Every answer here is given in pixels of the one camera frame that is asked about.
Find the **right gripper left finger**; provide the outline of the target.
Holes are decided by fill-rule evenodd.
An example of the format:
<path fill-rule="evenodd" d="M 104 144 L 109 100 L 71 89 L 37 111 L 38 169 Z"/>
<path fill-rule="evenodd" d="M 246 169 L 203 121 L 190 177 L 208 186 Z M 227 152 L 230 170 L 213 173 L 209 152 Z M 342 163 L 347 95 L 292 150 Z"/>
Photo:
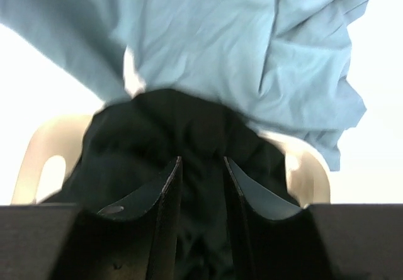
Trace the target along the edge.
<path fill-rule="evenodd" d="M 112 279 L 173 278 L 182 165 L 174 158 L 155 179 L 97 212 L 112 222 Z"/>

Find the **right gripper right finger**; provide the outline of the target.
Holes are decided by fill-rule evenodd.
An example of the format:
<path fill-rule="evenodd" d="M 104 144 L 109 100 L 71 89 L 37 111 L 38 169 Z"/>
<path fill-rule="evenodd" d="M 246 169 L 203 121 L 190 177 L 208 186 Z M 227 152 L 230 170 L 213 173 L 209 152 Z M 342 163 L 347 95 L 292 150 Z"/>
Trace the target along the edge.
<path fill-rule="evenodd" d="M 280 223 L 301 207 L 277 196 L 225 158 L 224 192 L 232 258 L 238 279 L 296 279 L 292 244 Z"/>

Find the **black t shirt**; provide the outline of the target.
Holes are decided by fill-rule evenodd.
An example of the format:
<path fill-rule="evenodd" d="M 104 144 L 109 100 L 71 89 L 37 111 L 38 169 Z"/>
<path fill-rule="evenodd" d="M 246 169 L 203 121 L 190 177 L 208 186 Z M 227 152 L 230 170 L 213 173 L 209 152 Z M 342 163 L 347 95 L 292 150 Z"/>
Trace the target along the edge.
<path fill-rule="evenodd" d="M 146 92 L 93 116 L 81 157 L 50 203 L 100 211 L 155 179 L 176 157 L 183 190 L 176 279 L 234 279 L 222 168 L 225 157 L 286 199 L 284 155 L 238 114 L 173 89 Z"/>

